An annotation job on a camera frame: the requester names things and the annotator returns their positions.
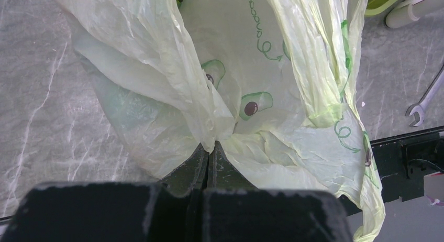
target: white pipe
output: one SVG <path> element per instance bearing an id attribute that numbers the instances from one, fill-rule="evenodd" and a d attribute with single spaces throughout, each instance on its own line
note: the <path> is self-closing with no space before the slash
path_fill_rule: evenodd
<path id="1" fill-rule="evenodd" d="M 397 7 L 391 11 L 385 23 L 390 28 L 398 28 L 412 22 L 418 21 L 422 16 L 444 8 L 444 0 L 410 0 L 403 2 L 403 6 Z"/>
<path id="2" fill-rule="evenodd" d="M 441 8 L 444 8 L 444 0 L 424 0 L 413 5 L 412 12 L 416 17 L 422 17 Z"/>

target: plastic bag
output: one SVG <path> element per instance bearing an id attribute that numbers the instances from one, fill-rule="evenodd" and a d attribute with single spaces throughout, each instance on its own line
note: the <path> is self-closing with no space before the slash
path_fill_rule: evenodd
<path id="1" fill-rule="evenodd" d="M 219 140 L 255 186 L 385 209 L 355 106 L 367 0 L 58 0 L 131 156 L 157 178 Z"/>

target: avocado graphic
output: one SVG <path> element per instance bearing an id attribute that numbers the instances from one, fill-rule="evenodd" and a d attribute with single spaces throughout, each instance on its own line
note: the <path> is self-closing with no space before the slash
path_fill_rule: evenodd
<path id="1" fill-rule="evenodd" d="M 250 119 L 256 112 L 273 106 L 273 97 L 267 92 L 258 92 L 242 96 L 239 116 L 243 120 Z"/>
<path id="2" fill-rule="evenodd" d="M 207 79 L 211 81 L 213 86 L 217 89 L 219 82 L 225 75 L 225 66 L 220 60 L 209 60 L 201 65 L 205 71 Z"/>
<path id="3" fill-rule="evenodd" d="M 364 131 L 364 139 L 363 139 L 363 144 L 364 144 L 364 150 L 365 150 L 365 166 L 369 167 L 372 164 L 372 160 L 371 160 L 371 149 L 369 147 L 369 135 L 367 135 L 367 132 Z"/>

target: metal wrench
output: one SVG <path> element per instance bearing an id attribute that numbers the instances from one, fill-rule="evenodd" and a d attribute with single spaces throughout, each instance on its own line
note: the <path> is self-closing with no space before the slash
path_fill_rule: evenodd
<path id="1" fill-rule="evenodd" d="M 424 122 L 425 112 L 427 110 L 430 101 L 435 96 L 436 91 L 438 91 L 438 89 L 444 83 L 444 75 L 441 75 L 443 70 L 444 70 L 444 65 L 442 66 L 438 75 L 435 77 L 432 84 L 429 86 L 426 93 L 419 101 L 419 103 L 415 103 L 407 109 L 407 112 L 405 113 L 406 116 L 415 115 L 415 120 L 410 124 L 411 127 L 418 127 Z"/>

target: gray marble surface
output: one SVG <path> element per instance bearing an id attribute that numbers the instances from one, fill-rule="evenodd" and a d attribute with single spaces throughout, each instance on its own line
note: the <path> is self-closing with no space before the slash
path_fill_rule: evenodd
<path id="1" fill-rule="evenodd" d="M 0 0 L 0 217 L 44 181 L 146 181 L 71 49 L 54 0 Z"/>
<path id="2" fill-rule="evenodd" d="M 357 103 L 371 139 L 444 125 L 444 90 L 421 127 L 405 116 L 443 63 L 443 20 L 444 10 L 397 30 L 383 15 L 366 20 Z M 43 181 L 152 180 L 104 116 L 54 0 L 0 0 L 0 177 L 0 216 Z"/>
<path id="3" fill-rule="evenodd" d="M 444 64 L 444 9 L 399 29 L 386 27 L 385 15 L 365 20 L 357 82 L 358 111 L 372 140 L 444 125 L 444 88 L 421 126 L 410 127 L 414 117 L 405 116 Z"/>

